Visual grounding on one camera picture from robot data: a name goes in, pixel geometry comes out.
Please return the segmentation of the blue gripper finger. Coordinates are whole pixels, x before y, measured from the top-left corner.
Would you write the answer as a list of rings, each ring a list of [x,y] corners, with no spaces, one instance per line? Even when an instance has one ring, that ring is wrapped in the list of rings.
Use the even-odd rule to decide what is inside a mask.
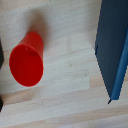
[[[0,39],[0,67],[2,67],[3,62],[4,62],[4,54],[3,54],[3,48],[2,48],[2,43]]]

